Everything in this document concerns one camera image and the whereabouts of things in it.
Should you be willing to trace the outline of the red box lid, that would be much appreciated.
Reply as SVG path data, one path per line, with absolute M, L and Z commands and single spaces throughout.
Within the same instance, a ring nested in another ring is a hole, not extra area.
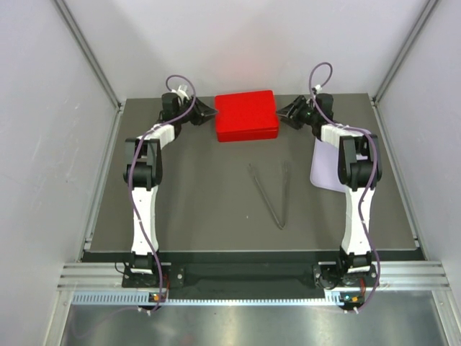
M 232 131 L 279 127 L 276 102 L 271 90 L 220 94 L 214 98 L 216 128 Z

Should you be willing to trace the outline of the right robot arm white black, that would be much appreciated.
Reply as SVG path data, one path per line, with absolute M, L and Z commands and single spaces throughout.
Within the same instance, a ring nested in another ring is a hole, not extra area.
M 382 176 L 377 136 L 334 121 L 333 102 L 330 94 L 312 99 L 300 95 L 277 111 L 291 128 L 308 125 L 318 141 L 338 150 L 336 168 L 345 188 L 346 224 L 336 267 L 323 270 L 318 278 L 319 285 L 330 284 L 328 289 L 353 285 L 375 271 L 368 228 L 372 198 Z

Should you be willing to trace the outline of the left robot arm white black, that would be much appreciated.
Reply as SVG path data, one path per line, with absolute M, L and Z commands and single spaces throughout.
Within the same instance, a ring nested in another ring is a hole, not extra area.
M 161 96 L 159 118 L 151 129 L 125 140 L 125 171 L 133 208 L 131 258 L 124 261 L 124 288 L 158 288 L 163 284 L 156 235 L 156 197 L 163 179 L 162 150 L 179 137 L 182 125 L 202 125 L 217 111 L 189 95 L 181 85 Z

